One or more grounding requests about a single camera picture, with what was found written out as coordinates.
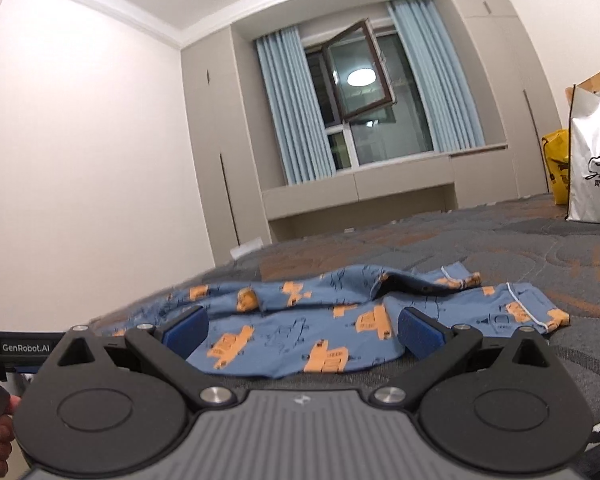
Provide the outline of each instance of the yellow bag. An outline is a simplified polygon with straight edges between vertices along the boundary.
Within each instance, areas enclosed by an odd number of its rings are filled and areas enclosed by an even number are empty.
[[[542,150],[555,203],[564,205],[569,201],[569,131],[558,130],[544,136]]]

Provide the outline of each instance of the blue gripper pad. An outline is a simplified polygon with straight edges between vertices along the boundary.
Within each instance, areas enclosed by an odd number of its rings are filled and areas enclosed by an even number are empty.
[[[412,306],[398,316],[398,341],[419,360],[433,354],[452,337],[453,332],[446,326]]]
[[[208,332],[209,318],[206,310],[197,305],[160,325],[154,336],[169,350],[186,359],[202,344]]]

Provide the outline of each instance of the curtain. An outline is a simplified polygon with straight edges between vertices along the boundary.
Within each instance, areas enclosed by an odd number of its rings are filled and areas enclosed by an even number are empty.
[[[433,1],[395,0],[387,7],[420,90],[434,150],[484,146],[474,98]]]
[[[297,27],[256,40],[289,184],[335,174],[314,83]]]

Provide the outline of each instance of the silver bag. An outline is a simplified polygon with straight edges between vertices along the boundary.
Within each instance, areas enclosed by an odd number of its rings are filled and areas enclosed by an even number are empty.
[[[576,87],[571,106],[567,220],[600,223],[600,96]]]

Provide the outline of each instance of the bed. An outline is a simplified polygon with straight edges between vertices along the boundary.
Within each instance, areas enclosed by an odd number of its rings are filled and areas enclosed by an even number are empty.
[[[549,344],[584,394],[600,430],[600,224],[566,222],[565,214],[549,195],[421,214],[355,232],[273,244],[177,287],[307,278],[362,263],[428,271],[456,261],[481,272],[484,285],[531,282],[571,316],[571,325],[551,334]],[[149,300],[142,298],[91,326],[97,330],[123,319]],[[222,381],[236,390],[355,387],[369,392],[413,362],[407,354],[363,372]],[[580,466],[589,475],[600,471],[600,442],[589,446]]]

